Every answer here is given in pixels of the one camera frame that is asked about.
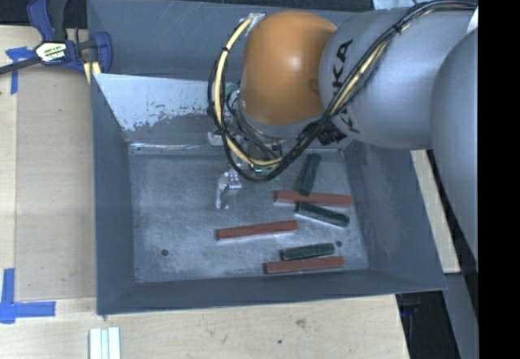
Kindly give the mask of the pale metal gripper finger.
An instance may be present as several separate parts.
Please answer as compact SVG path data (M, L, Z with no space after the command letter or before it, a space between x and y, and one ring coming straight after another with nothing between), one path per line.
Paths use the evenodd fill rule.
M228 190L228 173L222 173L217 180L215 203L214 206L217 210L223 207L223 197Z
M227 210L231 201L236 197L242 189L241 178L236 171L227 171L224 173L224 190L223 190L223 208Z

